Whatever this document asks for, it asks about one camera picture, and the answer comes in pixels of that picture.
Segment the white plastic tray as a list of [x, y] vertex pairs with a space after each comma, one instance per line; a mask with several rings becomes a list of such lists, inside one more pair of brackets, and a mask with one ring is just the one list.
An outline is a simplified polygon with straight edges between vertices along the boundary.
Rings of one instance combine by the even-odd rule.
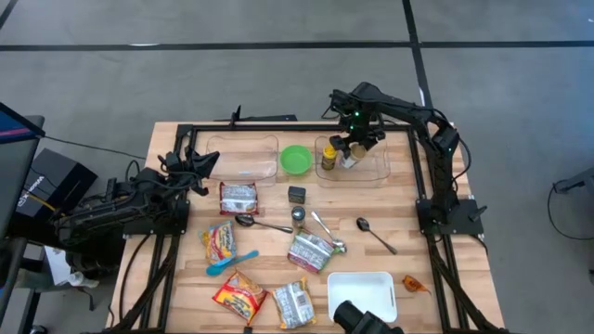
[[327, 288], [330, 320], [345, 301], [384, 322], [393, 323], [397, 319], [394, 280], [388, 272], [334, 272], [328, 276]]

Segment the yellow lid jar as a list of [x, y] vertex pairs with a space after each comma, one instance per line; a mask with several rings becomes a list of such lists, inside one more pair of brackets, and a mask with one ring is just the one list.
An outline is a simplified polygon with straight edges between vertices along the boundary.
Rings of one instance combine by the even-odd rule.
[[325, 171], [332, 170], [335, 167], [337, 156], [338, 152], [332, 144], [328, 144], [327, 146], [325, 146], [322, 150], [322, 169]]

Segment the teal plastic spoon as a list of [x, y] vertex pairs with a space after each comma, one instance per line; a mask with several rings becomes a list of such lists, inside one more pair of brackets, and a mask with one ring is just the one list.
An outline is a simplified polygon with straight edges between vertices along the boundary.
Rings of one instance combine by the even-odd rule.
[[252, 258], [257, 257], [260, 254], [260, 252], [258, 250], [253, 250], [251, 252], [249, 252], [248, 254], [245, 255], [241, 255], [239, 257], [236, 257], [232, 260], [230, 260], [227, 263], [224, 264], [220, 264], [220, 265], [210, 265], [209, 267], [206, 268], [206, 274], [208, 276], [219, 276], [221, 275], [227, 268], [236, 265], [238, 263], [250, 260]]

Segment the tan lid jar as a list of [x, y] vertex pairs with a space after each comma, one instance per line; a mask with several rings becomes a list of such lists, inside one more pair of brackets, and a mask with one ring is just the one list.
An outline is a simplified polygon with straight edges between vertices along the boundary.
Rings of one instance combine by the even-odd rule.
[[351, 169], [362, 161], [367, 154], [364, 146], [353, 143], [350, 145], [348, 151], [342, 156], [341, 166], [345, 169]]

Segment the black mounting bracket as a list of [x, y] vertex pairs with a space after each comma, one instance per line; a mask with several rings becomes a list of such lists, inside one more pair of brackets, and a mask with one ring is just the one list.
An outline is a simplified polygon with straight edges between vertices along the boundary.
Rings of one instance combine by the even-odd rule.
[[295, 114], [282, 114], [270, 116], [241, 116], [241, 106], [231, 113], [229, 119], [221, 119], [221, 122], [297, 122], [298, 119]]

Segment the white plastic bottle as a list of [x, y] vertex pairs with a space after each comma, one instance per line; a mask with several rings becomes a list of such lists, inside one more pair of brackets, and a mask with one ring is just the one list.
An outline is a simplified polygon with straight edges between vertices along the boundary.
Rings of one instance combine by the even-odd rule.
[[68, 282], [75, 288], [94, 289], [99, 285], [98, 280], [87, 278], [82, 272], [74, 272], [70, 274], [68, 276]]

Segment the yellow red ramen packet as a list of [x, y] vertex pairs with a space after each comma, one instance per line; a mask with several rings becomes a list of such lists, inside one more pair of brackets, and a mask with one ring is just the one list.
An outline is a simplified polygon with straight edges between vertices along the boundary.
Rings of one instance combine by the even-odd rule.
[[205, 247], [206, 259], [210, 265], [220, 266], [236, 258], [237, 245], [231, 221], [200, 231], [199, 239]]
[[236, 270], [212, 296], [212, 300], [240, 316], [249, 326], [260, 312], [269, 292]]

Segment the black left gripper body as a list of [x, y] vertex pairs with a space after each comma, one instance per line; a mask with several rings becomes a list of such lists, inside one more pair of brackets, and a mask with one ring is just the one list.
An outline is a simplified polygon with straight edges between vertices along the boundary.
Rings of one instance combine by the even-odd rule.
[[169, 175], [174, 175], [179, 181], [185, 176], [187, 187], [198, 195], [207, 195], [208, 188], [202, 185], [202, 180], [208, 177], [208, 170], [204, 165], [203, 157], [191, 147], [184, 150], [185, 159], [172, 151], [161, 158], [161, 170]]

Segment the orange candy wrapper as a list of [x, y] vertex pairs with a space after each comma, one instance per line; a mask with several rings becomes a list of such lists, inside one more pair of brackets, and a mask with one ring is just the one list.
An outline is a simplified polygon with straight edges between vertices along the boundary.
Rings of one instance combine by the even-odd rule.
[[419, 282], [415, 277], [410, 275], [405, 275], [402, 279], [402, 283], [405, 289], [409, 292], [426, 292], [431, 295], [431, 291], [427, 289], [421, 282]]

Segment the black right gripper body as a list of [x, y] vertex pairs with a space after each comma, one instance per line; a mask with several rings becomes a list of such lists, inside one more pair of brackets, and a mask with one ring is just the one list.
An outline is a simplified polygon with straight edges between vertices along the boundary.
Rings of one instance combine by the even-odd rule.
[[343, 140], [346, 144], [364, 144], [370, 130], [383, 130], [382, 116], [376, 111], [355, 110], [342, 115], [342, 128], [348, 134]]

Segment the yellow edged white ramen packet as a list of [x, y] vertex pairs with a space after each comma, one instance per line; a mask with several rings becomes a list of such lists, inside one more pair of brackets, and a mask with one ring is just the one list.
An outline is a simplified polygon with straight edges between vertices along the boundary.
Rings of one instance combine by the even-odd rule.
[[316, 323], [315, 307], [303, 276], [272, 290], [282, 329], [295, 329]]

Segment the silver metal spoon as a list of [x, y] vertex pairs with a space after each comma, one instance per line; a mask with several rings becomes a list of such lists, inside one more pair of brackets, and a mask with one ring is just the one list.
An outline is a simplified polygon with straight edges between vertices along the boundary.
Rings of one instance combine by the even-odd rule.
[[327, 227], [327, 225], [324, 223], [324, 221], [321, 219], [321, 217], [318, 215], [317, 212], [311, 211], [311, 215], [312, 218], [322, 227], [322, 229], [329, 235], [330, 239], [331, 239], [331, 243], [335, 248], [338, 248], [340, 252], [342, 253], [346, 253], [347, 252], [347, 248], [345, 243], [339, 239], [333, 236], [332, 232], [330, 231], [330, 229]]

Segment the dark metal spoon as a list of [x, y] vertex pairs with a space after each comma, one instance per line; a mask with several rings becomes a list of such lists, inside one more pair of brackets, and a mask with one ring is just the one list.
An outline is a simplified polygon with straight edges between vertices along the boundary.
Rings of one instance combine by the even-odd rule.
[[254, 218], [249, 214], [239, 214], [235, 216], [235, 221], [242, 226], [251, 227], [253, 225], [260, 225], [266, 228], [272, 228], [283, 233], [292, 234], [293, 228], [288, 226], [280, 226], [280, 225], [269, 225], [265, 223], [259, 223], [254, 220]]
[[392, 255], [396, 255], [398, 253], [397, 249], [385, 242], [382, 238], [380, 238], [377, 234], [375, 234], [371, 228], [370, 224], [367, 219], [363, 217], [358, 217], [356, 219], [357, 227], [363, 232], [369, 232], [375, 239], [377, 239]]

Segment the red white ramen packet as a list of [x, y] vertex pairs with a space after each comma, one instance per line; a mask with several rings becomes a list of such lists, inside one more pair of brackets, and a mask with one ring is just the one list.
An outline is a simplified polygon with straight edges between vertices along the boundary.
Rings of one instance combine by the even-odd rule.
[[287, 258], [306, 271], [319, 273], [334, 253], [335, 248], [324, 238], [301, 230], [294, 236]]
[[255, 183], [246, 185], [219, 184], [220, 213], [222, 215], [257, 214], [258, 195]]

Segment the grey chair base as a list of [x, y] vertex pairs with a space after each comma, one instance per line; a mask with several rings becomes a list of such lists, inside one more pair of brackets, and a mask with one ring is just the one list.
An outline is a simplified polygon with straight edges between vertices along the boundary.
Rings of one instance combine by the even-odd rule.
[[594, 197], [594, 167], [553, 185], [554, 191], [559, 194], [565, 194], [576, 187], [584, 187]]

